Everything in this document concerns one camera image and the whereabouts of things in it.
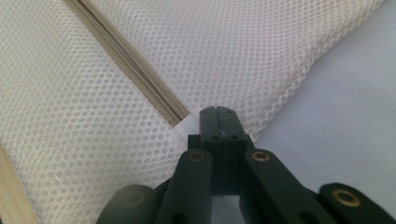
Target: wooden edge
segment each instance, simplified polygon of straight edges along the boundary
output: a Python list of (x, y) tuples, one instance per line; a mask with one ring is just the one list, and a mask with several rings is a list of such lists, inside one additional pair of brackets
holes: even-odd
[(3, 224), (38, 224), (35, 210), (6, 151), (0, 146), (0, 218)]

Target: mesh fabric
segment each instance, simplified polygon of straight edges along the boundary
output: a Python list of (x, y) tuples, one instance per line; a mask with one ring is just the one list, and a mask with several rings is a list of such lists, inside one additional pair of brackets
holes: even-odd
[(62, 1), (0, 2), (0, 144), (42, 223), (95, 223), (185, 142)]
[(254, 139), (312, 63), (380, 0), (87, 0), (198, 119), (234, 109)]

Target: black plastic bracket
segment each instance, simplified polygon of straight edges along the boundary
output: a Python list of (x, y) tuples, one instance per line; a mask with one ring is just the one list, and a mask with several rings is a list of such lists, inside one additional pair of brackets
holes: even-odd
[(213, 195), (239, 195), (247, 224), (396, 224), (380, 206), (346, 185), (306, 189), (270, 151), (254, 147), (236, 113), (200, 112), (200, 134), (174, 176), (156, 189), (132, 185), (110, 200), (98, 224), (209, 224)]

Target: screw hole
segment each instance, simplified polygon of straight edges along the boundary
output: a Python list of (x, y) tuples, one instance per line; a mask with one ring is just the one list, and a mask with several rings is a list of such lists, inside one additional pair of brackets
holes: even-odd
[(253, 152), (252, 157), (256, 161), (269, 161), (270, 160), (270, 156), (267, 153), (261, 152), (261, 151)]
[(187, 217), (183, 213), (176, 213), (172, 215), (172, 223), (173, 224), (187, 224), (189, 223), (189, 217)]
[(202, 152), (192, 152), (189, 155), (189, 158), (192, 161), (203, 161), (205, 158), (205, 155)]
[(145, 194), (140, 191), (132, 191), (126, 195), (124, 204), (126, 206), (136, 207), (145, 201)]
[(306, 224), (318, 224), (319, 223), (318, 219), (314, 215), (307, 213), (307, 212), (300, 213), (300, 220)]

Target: brass insert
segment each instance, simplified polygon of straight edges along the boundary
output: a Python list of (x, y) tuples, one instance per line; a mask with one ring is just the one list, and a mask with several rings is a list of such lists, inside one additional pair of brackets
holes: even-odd
[(348, 207), (361, 206), (361, 200), (355, 194), (345, 189), (335, 189), (332, 191), (332, 196), (341, 204)]

